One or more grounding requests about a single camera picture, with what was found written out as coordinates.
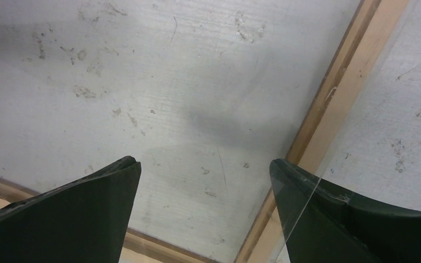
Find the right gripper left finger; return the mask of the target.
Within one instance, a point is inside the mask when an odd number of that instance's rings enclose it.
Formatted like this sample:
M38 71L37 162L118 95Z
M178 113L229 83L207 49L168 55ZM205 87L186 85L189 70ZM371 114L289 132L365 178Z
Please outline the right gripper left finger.
M119 262L141 164L125 156L0 209L0 262Z

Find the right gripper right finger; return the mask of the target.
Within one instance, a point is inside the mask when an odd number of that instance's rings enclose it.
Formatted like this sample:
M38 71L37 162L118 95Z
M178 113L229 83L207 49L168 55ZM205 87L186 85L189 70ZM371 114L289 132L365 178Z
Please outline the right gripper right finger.
M421 262L421 211L360 195L285 159L269 170L291 262Z

